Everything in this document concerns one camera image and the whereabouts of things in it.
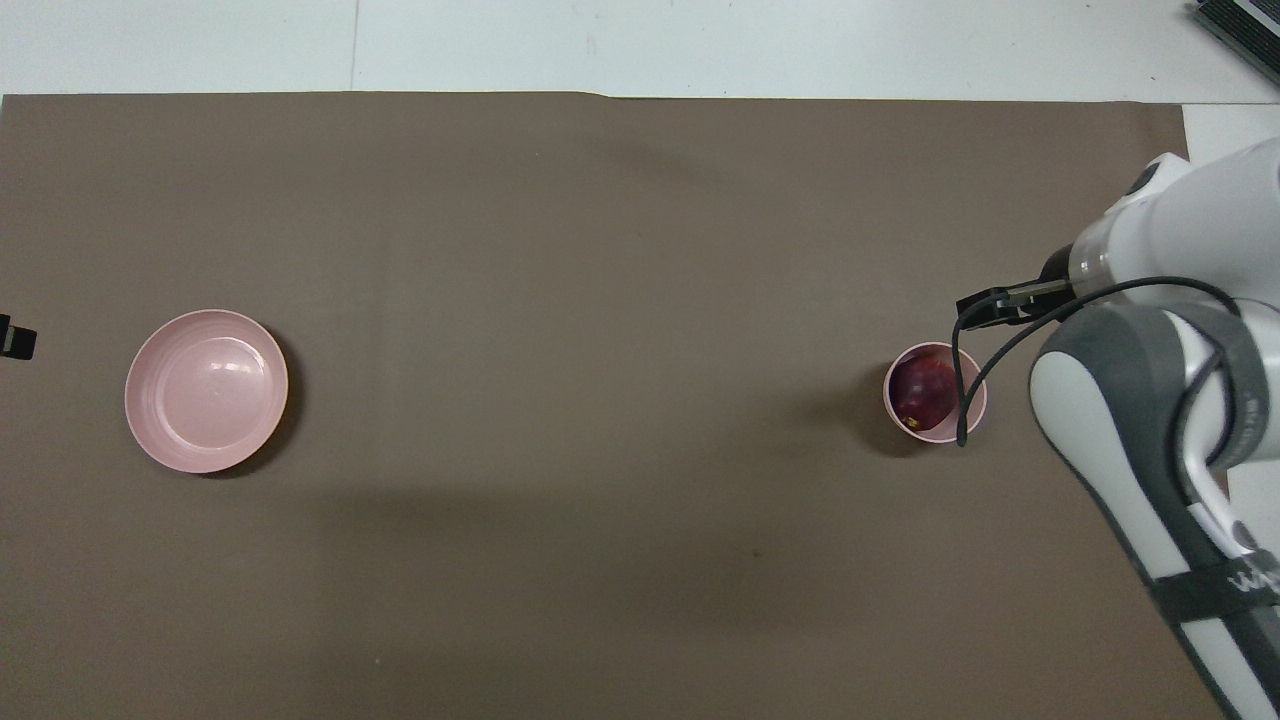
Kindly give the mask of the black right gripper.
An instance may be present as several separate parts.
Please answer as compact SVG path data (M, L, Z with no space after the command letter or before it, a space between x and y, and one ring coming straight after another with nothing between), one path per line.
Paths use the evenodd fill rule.
M956 301L960 331L1023 325L1046 316L1076 297L1070 278L1073 246L1056 250L1041 268L1038 281L983 290Z

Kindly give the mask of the dark red apple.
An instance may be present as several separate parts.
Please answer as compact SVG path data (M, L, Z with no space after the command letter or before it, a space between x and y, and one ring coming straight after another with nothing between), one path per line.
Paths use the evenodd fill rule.
M890 409L915 433L933 430L959 407L952 364L937 354L918 354L890 373Z

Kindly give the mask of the pink plate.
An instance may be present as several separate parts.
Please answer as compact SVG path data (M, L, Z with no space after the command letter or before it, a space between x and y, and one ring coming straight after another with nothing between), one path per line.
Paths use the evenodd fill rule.
M229 470L279 427L291 389L285 354L250 316L179 315L136 354L124 388L127 425L155 462L188 474Z

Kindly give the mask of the pink cup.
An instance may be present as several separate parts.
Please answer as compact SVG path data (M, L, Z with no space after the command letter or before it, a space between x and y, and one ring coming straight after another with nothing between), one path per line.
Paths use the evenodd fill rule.
M915 433L908 430L892 414L890 409L890 373L895 366L906 359L918 354L937 354L940 356L947 357L952 364L955 372L955 379L957 382L957 392L960 395L959 407L952 413L941 425L936 427L933 430L927 430L923 433ZM946 445L952 443L957 438L957 433L961 427L966 430L973 432L986 416L986 410L988 406L988 389L986 382L979 378L980 366L979 364L964 351L955 351L952 345L945 342L924 342L913 345L905 348L891 364L884 373L884 379L882 384L882 400L884 410L887 411L890 420L908 436L919 439L922 442L933 445Z

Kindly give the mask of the dark ridged metal box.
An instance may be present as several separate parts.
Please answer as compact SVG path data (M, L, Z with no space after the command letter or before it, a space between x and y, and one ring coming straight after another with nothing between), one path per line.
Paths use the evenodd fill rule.
M1280 0L1194 0L1193 17L1215 38L1280 85Z

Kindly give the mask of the brown table mat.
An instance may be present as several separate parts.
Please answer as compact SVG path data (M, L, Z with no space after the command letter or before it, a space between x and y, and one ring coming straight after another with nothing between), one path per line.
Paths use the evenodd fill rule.
M886 365L1161 152L1135 102L586 94L0 106L0 720L1222 720L1036 428ZM124 413L169 320L291 389L244 462Z

